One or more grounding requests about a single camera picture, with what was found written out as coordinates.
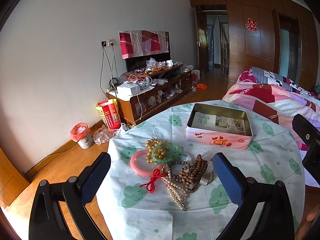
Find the person hand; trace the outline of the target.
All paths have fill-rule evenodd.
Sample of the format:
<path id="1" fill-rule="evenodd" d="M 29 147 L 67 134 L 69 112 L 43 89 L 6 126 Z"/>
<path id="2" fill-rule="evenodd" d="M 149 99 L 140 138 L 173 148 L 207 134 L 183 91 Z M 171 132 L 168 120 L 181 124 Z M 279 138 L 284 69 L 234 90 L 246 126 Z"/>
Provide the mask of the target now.
<path id="1" fill-rule="evenodd" d="M 295 240 L 303 240 L 306 235 L 308 234 L 308 231 L 310 230 L 311 224 L 313 220 L 316 218 L 317 213 L 319 211 L 319 205 L 317 205 L 306 217 L 306 222 L 302 225 L 299 232 L 295 236 Z"/>

